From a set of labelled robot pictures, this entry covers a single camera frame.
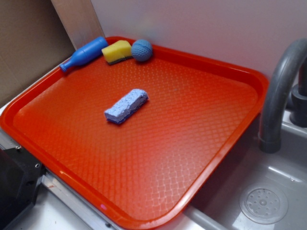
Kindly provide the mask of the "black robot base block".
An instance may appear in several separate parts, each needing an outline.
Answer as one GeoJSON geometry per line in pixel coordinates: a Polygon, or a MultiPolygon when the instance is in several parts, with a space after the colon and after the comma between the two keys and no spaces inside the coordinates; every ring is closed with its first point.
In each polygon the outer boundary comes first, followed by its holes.
{"type": "Polygon", "coordinates": [[[21,146],[0,151],[0,228],[9,229],[35,206],[45,171],[21,146]]]}

